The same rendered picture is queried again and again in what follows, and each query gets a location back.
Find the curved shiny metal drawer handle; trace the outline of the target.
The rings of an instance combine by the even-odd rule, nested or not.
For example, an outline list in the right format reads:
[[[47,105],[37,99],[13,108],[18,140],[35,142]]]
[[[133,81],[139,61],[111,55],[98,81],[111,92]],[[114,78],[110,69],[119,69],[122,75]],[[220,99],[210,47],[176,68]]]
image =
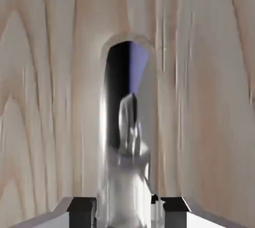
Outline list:
[[[157,194],[155,52],[136,33],[103,45],[97,228],[151,228]]]

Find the light wood drawer front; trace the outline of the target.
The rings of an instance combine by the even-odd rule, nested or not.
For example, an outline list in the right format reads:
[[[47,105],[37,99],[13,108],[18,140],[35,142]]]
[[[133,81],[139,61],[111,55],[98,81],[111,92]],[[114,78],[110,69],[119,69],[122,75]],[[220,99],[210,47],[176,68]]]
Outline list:
[[[255,0],[0,0],[0,228],[96,196],[121,41],[149,53],[158,193],[255,228]]]

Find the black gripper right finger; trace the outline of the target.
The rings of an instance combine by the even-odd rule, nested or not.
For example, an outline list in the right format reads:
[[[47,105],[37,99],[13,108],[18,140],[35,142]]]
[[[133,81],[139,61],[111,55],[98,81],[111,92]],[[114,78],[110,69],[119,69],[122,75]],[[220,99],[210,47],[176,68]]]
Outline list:
[[[184,197],[161,197],[164,228],[228,228],[228,222]]]

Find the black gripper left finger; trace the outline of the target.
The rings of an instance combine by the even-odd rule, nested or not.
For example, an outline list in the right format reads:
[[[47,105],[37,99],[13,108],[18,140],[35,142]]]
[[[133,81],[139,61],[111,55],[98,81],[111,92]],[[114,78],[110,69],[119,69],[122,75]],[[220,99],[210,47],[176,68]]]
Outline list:
[[[96,228],[95,197],[64,197],[57,207],[10,228]]]

